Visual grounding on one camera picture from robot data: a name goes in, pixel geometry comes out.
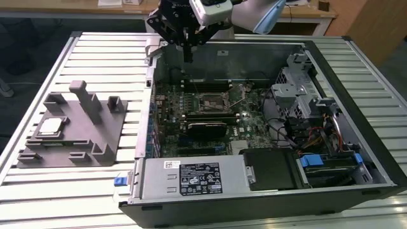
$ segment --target aluminum table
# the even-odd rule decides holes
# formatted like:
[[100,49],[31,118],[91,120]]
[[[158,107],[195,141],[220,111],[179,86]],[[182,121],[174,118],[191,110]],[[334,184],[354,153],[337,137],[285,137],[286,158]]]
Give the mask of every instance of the aluminum table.
[[[0,156],[2,228],[138,228],[122,213],[118,202],[130,196],[128,187],[115,187],[114,178],[132,169],[146,75],[146,46],[154,33],[74,33],[50,75]],[[361,107],[403,170],[407,169],[407,102],[395,91],[354,42],[342,37],[236,35],[236,39],[314,40],[345,87]],[[128,100],[116,164],[111,167],[15,167],[46,107],[50,92],[68,93],[72,80],[86,80],[87,90],[100,100],[119,95]],[[327,85],[321,80],[327,95]],[[407,196],[366,202],[325,216],[302,216],[199,225],[188,228],[406,228]]]

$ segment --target motherboard chip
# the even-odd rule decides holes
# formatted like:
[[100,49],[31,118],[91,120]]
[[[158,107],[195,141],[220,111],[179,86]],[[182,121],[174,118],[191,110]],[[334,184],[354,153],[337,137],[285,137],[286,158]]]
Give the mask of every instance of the motherboard chip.
[[199,107],[202,113],[223,113],[228,108],[228,100],[223,94],[202,94],[199,99]]

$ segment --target warning label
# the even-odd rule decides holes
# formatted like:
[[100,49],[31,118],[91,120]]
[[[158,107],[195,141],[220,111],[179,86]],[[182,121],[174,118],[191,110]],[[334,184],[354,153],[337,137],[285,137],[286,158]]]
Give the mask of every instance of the warning label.
[[180,194],[222,193],[219,163],[179,165]]

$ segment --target table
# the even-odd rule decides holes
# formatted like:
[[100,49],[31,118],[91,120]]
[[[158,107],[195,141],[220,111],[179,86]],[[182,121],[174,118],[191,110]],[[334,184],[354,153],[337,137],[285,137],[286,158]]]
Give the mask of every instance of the table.
[[[0,0],[0,17],[144,20],[158,3],[159,0],[144,0],[139,6],[99,9],[98,0]],[[314,35],[323,36],[337,13],[318,10],[317,3],[311,0],[310,6],[291,7],[291,13],[286,7],[278,22],[315,23]]]
[[[144,62],[146,45],[158,38],[158,35],[146,33],[98,32],[76,33],[70,38],[0,156],[0,229],[3,226],[16,229],[140,228],[118,208],[118,202],[126,201],[130,196],[130,188],[114,187],[114,178],[134,168],[143,103],[140,85],[151,71]],[[354,42],[342,37],[236,35],[236,38],[315,42],[393,156],[407,171],[407,102]],[[86,80],[87,90],[96,92],[100,100],[110,95],[130,100],[116,164],[111,167],[19,169],[15,167],[16,156],[46,111],[42,104],[46,95],[60,92],[67,99],[72,99],[67,93],[72,80]],[[330,95],[322,78],[318,80]],[[290,229],[294,225],[298,229],[406,228],[405,196],[406,193],[402,193],[325,216],[218,223],[188,228]]]

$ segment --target wooden desk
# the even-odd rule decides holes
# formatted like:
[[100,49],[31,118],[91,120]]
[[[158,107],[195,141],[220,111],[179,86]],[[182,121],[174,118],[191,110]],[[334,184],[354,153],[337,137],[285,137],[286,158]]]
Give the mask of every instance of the wooden desk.
[[[279,22],[317,23],[314,35],[323,35],[334,11],[318,10],[318,0],[306,6],[286,7]],[[146,19],[158,8],[159,0],[144,0],[140,5],[99,9],[98,0],[0,0],[0,17],[68,18],[68,19]]]

